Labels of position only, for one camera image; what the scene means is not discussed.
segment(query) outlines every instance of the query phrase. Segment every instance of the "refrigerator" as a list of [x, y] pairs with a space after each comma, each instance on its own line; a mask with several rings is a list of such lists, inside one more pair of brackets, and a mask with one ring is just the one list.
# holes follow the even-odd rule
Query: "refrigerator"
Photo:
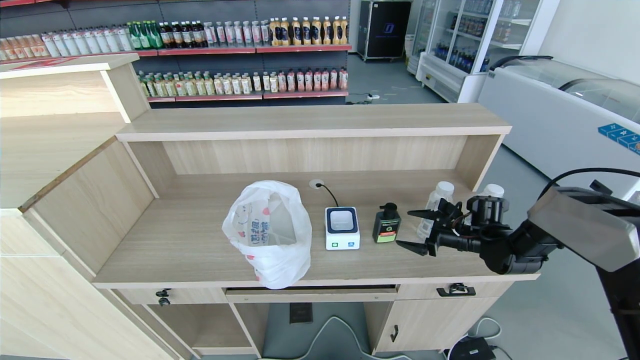
[[358, 54], [363, 61], [402, 57], [410, 11], [410, 0], [363, 0], [360, 3]]
[[424, 0], [407, 70], [448, 102], [476, 102], [497, 60], [538, 54], [558, 3]]
[[[514, 56], [496, 63], [478, 102], [513, 128], [502, 142], [549, 178], [585, 167], [640, 169], [640, 86], [555, 61]], [[561, 186], [598, 180], [640, 204], [640, 179], [575, 174]]]

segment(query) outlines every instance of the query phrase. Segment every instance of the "drawer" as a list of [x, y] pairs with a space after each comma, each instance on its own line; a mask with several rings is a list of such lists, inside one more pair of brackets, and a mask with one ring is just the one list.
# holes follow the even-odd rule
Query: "drawer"
[[373, 287], [292, 287], [283, 290], [229, 288], [229, 302], [374, 302], [394, 301], [395, 286]]
[[[441, 282], [436, 284], [401, 284], [398, 287], [396, 300], [419, 300], [419, 299], [449, 299], [455, 297], [465, 297], [465, 294], [449, 295], [449, 288], [453, 282]], [[465, 286], [473, 288], [473, 297], [499, 297], [513, 284], [513, 281], [499, 282], [464, 282]], [[438, 289], [443, 289], [442, 296]]]
[[[163, 289], [119, 289], [132, 304], [158, 305], [156, 292]], [[227, 302], [221, 288], [181, 288], [167, 290], [171, 304], [217, 304]]]

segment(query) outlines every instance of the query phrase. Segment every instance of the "black cable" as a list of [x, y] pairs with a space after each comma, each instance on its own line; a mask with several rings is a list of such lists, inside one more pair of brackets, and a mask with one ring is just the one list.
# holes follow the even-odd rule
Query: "black cable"
[[562, 174], [560, 174], [560, 175], [554, 177], [553, 179], [551, 179], [551, 181], [549, 181], [547, 183], [545, 188], [542, 189], [542, 192], [540, 193], [540, 196], [538, 196], [538, 199], [540, 199], [542, 197], [542, 195], [544, 195], [549, 189], [551, 189], [551, 186], [556, 184], [558, 182], [558, 180], [563, 179], [563, 178], [565, 178], [565, 177], [567, 177], [569, 175], [580, 174], [580, 173], [583, 173], [583, 172], [611, 172], [613, 174], [624, 174], [624, 175], [631, 175], [631, 176], [635, 176], [635, 177], [640, 177], [640, 172], [631, 171], [631, 170], [623, 170], [621, 168], [609, 168], [609, 167], [577, 168], [575, 170], [563, 172]]
[[509, 360], [513, 360], [513, 358], [511, 357], [511, 355], [509, 355], [509, 353], [508, 353], [506, 350], [504, 350], [503, 348], [499, 347], [498, 345], [489, 345], [489, 347], [490, 347], [492, 350], [498, 349], [498, 350], [502, 351], [502, 352], [504, 353], [504, 355], [507, 355], [507, 357], [509, 358]]
[[339, 208], [339, 207], [340, 207], [340, 205], [338, 205], [338, 200], [336, 200], [336, 199], [335, 199], [335, 196], [333, 196], [333, 193], [331, 192], [331, 190], [329, 190], [329, 188], [328, 188], [328, 187], [326, 187], [324, 184], [321, 184], [321, 183], [317, 183], [317, 184], [316, 184], [316, 188], [319, 188], [319, 187], [321, 187], [321, 186], [322, 186], [323, 188], [325, 188], [325, 189], [326, 189], [326, 191], [328, 191], [328, 192], [329, 192], [329, 194], [331, 194], [331, 197], [333, 197], [333, 201], [335, 201], [335, 207], [336, 207], [336, 208]]

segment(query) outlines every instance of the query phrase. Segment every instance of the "white plastic bag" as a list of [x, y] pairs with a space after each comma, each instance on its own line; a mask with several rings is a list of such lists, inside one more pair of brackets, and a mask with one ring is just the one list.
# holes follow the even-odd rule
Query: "white plastic bag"
[[222, 231], [269, 289], [291, 286], [309, 269], [311, 221], [298, 189], [289, 184], [265, 180], [244, 188]]

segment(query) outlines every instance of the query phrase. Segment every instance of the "counter top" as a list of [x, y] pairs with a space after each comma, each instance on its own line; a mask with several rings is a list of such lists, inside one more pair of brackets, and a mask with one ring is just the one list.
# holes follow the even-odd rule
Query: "counter top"
[[[324, 209], [330, 195], [309, 187], [320, 178], [342, 205], [358, 211], [359, 250], [327, 251]], [[313, 228], [311, 267], [297, 286], [399, 284], [410, 282], [517, 281], [539, 274], [497, 275], [477, 254], [441, 248], [437, 257], [419, 256], [395, 243], [374, 243], [371, 231], [378, 206], [398, 205], [398, 240], [417, 241], [421, 209], [438, 181], [456, 186], [456, 200], [470, 197], [455, 170], [223, 174], [178, 176], [154, 200], [97, 274], [98, 288], [187, 288], [260, 286], [251, 265], [221, 231], [229, 207], [254, 181], [273, 179], [297, 187]]]
[[74, 58], [48, 58], [0, 65], [0, 79], [25, 78], [28, 76], [64, 74], [111, 70], [140, 59], [136, 53]]
[[511, 126], [480, 104], [266, 106], [150, 110], [120, 141], [501, 135]]

